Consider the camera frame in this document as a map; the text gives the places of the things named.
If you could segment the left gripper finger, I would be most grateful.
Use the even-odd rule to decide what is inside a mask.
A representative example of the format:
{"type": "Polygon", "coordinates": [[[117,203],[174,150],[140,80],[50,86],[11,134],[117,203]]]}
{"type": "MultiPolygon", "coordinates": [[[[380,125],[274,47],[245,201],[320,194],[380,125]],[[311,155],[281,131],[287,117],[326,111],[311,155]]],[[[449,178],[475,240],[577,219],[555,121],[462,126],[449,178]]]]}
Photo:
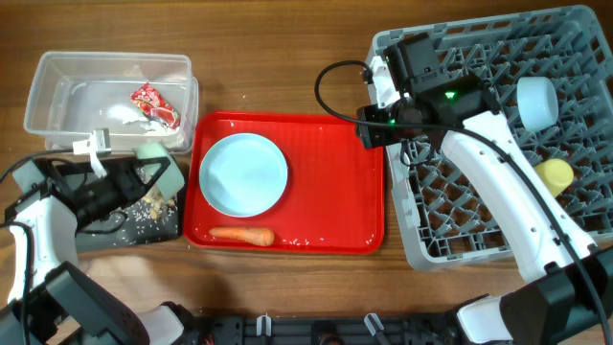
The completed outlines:
{"type": "Polygon", "coordinates": [[[167,156],[139,158],[136,162],[136,167],[145,173],[163,173],[169,165],[170,160],[167,156]]]}
{"type": "Polygon", "coordinates": [[[137,172],[137,182],[144,201],[163,200],[162,193],[155,183],[152,175],[146,172],[137,172]]]}

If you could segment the green bowl with food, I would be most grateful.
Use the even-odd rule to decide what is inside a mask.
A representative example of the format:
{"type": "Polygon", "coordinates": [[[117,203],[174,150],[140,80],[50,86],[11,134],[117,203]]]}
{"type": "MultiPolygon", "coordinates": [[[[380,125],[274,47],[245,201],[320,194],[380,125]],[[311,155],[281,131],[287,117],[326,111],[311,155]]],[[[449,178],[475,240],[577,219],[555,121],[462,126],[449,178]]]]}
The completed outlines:
{"type": "Polygon", "coordinates": [[[169,200],[178,194],[185,186],[185,177],[174,158],[160,142],[150,142],[132,149],[139,160],[166,158],[169,165],[154,183],[164,200],[169,200]]]}

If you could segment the red snack wrapper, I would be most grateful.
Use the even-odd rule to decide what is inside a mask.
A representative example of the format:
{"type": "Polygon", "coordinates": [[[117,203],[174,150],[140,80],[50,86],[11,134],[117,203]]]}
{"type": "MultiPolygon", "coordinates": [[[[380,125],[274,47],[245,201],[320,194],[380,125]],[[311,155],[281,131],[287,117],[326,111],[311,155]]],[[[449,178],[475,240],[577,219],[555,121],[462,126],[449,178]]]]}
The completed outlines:
{"type": "Polygon", "coordinates": [[[145,83],[130,95],[131,101],[146,118],[176,129],[180,125],[178,111],[150,83],[145,83]]]}

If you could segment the white napkin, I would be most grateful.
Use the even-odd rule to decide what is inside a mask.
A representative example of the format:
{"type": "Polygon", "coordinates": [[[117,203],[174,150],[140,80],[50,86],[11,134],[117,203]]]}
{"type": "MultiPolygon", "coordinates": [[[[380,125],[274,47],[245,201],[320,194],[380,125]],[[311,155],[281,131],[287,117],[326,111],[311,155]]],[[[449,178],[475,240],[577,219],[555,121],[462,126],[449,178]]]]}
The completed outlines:
{"type": "Polygon", "coordinates": [[[160,141],[167,148],[177,148],[185,142],[185,135],[171,129],[161,120],[147,118],[136,106],[116,103],[98,112],[102,127],[109,130],[114,150],[129,150],[149,142],[160,141]]]}

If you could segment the light blue plate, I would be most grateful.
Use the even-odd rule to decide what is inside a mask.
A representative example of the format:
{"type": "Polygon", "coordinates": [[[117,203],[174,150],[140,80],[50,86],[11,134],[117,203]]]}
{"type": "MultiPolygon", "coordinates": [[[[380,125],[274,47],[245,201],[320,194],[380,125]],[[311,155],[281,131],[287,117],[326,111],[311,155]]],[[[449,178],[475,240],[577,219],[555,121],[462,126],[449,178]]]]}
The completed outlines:
{"type": "Polygon", "coordinates": [[[282,151],[255,133],[229,135],[206,152],[197,174],[205,200],[221,214],[251,218],[283,196],[289,170],[282,151]]]}

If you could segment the orange carrot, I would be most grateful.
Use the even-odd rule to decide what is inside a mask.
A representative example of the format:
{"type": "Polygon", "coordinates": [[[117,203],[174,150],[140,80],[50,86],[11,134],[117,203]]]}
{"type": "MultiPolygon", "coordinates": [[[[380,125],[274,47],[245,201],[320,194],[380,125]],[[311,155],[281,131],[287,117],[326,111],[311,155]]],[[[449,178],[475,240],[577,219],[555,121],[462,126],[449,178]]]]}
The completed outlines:
{"type": "Polygon", "coordinates": [[[275,234],[268,228],[217,227],[209,234],[224,239],[250,243],[256,246],[270,246],[275,240],[275,234]]]}

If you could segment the light blue bowl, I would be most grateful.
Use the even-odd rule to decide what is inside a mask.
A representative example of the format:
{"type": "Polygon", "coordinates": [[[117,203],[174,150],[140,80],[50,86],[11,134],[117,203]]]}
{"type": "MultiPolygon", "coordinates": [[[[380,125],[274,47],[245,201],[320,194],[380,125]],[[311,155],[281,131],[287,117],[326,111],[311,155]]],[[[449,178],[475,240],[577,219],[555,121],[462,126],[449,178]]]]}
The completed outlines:
{"type": "Polygon", "coordinates": [[[538,132],[553,126],[559,114],[556,90],[545,77],[523,77],[516,85],[521,123],[526,130],[538,132]]]}

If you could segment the yellow plastic cup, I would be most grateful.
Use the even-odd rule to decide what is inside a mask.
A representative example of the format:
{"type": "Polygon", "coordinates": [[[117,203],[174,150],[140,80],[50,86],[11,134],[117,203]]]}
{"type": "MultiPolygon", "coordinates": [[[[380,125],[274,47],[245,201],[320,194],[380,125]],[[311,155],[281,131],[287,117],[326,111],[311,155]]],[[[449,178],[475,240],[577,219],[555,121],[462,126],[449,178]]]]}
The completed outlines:
{"type": "Polygon", "coordinates": [[[566,190],[575,177],[571,165],[559,158],[543,161],[534,170],[553,197],[566,190]]]}

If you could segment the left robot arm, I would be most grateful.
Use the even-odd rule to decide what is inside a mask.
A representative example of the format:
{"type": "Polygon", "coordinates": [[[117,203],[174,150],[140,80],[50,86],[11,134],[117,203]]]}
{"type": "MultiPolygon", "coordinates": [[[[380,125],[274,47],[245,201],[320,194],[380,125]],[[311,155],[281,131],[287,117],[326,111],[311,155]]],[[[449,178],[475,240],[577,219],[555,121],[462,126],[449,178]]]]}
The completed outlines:
{"type": "Polygon", "coordinates": [[[1,310],[4,344],[44,344],[67,318],[79,328],[68,344],[180,344],[190,314],[166,302],[137,314],[79,269],[77,238],[145,196],[173,158],[123,157],[102,161],[96,177],[87,163],[60,158],[24,162],[15,178],[24,193],[5,212],[3,227],[15,241],[15,278],[1,310]]]}

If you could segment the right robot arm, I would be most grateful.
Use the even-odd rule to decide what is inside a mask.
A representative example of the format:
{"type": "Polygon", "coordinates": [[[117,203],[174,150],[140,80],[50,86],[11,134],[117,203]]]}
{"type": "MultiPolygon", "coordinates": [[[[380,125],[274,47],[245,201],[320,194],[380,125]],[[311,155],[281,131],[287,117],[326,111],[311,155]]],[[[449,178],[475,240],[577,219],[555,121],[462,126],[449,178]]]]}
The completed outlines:
{"type": "Polygon", "coordinates": [[[612,253],[547,190],[513,139],[501,105],[472,73],[452,77],[427,34],[367,60],[372,102],[358,111],[368,149],[426,135],[468,179],[511,248],[524,286],[456,311],[467,340],[556,344],[594,325],[610,332],[612,253]]]}

